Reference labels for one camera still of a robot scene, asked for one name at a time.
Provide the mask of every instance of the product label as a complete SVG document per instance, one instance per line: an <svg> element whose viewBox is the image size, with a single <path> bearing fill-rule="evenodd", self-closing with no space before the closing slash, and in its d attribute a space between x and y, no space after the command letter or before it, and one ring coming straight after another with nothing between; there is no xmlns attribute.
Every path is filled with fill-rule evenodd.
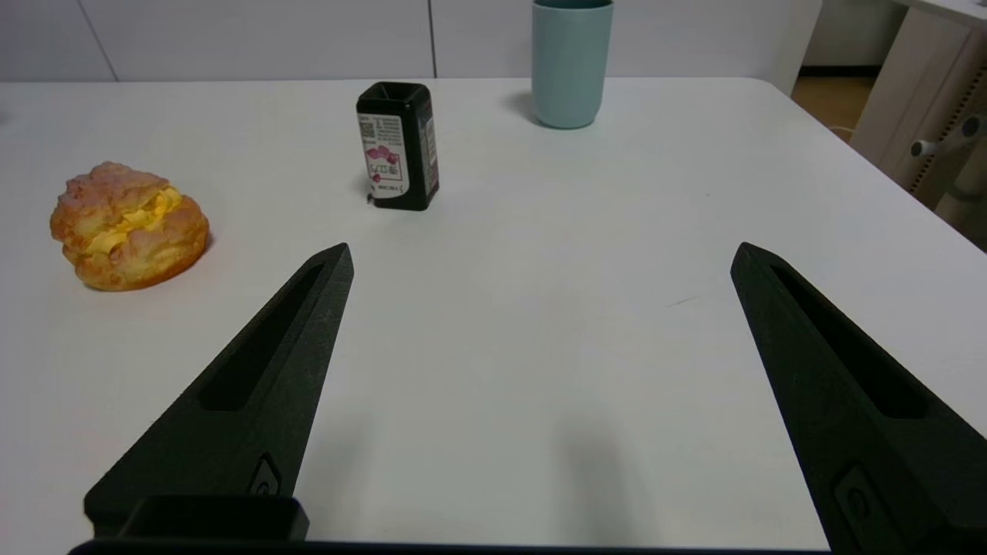
<svg viewBox="0 0 987 555"><path fill-rule="evenodd" d="M438 156L435 154L435 120L429 102L418 118L418 134L421 145L421 167L425 173L425 195L438 187Z"/></svg>
<svg viewBox="0 0 987 555"><path fill-rule="evenodd" d="M401 118L380 114L357 116L370 193L374 198L394 198L407 193L410 180Z"/></svg>

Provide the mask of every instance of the desk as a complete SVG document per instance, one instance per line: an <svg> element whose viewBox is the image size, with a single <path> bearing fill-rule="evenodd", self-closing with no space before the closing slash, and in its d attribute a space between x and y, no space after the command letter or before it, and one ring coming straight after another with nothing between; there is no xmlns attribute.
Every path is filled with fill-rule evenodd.
<svg viewBox="0 0 987 555"><path fill-rule="evenodd" d="M90 537L86 491L341 241L356 276L295 492L313 539L825 547L730 282L743 240L987 430L987 258L772 86L613 79L558 131L526 80L426 83L421 213L366 204L368 81L0 85L0 551ZM73 276L48 216L104 160L199 201L194 267Z"/></svg>

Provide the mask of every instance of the pastry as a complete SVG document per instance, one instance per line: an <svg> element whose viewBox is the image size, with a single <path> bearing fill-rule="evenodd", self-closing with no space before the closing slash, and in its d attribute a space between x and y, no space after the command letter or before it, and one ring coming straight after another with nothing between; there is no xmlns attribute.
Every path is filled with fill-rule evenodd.
<svg viewBox="0 0 987 555"><path fill-rule="evenodd" d="M147 287L180 274L205 249L209 221L164 178L104 162L65 185L51 237L91 287Z"/></svg>

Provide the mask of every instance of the white wall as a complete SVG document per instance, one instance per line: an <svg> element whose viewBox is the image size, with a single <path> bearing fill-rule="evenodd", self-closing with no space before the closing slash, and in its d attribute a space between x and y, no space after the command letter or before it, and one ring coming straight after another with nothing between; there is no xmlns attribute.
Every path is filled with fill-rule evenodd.
<svg viewBox="0 0 987 555"><path fill-rule="evenodd" d="M0 80L527 76L531 1L0 0ZM788 92L821 1L618 0L609 73Z"/></svg>
<svg viewBox="0 0 987 555"><path fill-rule="evenodd" d="M804 65L881 65L908 8L891 0L823 0Z"/></svg>
<svg viewBox="0 0 987 555"><path fill-rule="evenodd" d="M83 0L120 81L431 77L427 0Z"/></svg>
<svg viewBox="0 0 987 555"><path fill-rule="evenodd" d="M113 81L76 0L0 0L0 81Z"/></svg>
<svg viewBox="0 0 987 555"><path fill-rule="evenodd" d="M608 74L759 77L790 89L820 3L619 0ZM531 0L432 0L432 25L439 77L531 74Z"/></svg>

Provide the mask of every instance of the light blue cup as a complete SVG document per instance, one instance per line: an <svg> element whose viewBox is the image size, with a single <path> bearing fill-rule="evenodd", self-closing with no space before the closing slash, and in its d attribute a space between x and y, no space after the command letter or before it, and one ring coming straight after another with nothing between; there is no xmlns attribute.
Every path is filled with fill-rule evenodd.
<svg viewBox="0 0 987 555"><path fill-rule="evenodd" d="M534 0L531 93L545 125L593 123L603 100L613 0Z"/></svg>

